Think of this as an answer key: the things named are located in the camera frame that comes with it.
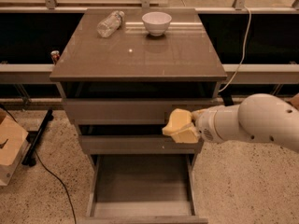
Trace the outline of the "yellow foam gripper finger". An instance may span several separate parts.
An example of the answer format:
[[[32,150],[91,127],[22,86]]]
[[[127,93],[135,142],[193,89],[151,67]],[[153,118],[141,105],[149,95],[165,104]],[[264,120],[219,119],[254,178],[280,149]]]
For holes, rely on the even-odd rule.
[[[195,144],[199,141],[200,135],[193,124],[183,126],[171,134],[172,139],[179,144]]]
[[[173,125],[174,131],[179,130],[185,125],[192,122],[192,113],[183,109],[175,109],[170,117],[169,122]]]

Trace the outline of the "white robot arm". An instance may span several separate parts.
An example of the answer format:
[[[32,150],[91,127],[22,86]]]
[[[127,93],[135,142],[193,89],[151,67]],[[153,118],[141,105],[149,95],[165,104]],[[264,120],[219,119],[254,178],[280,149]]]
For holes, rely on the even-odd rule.
[[[239,105],[217,105],[193,112],[175,109],[163,134],[179,144],[201,140],[272,143],[299,152],[299,111],[269,95],[254,94]]]

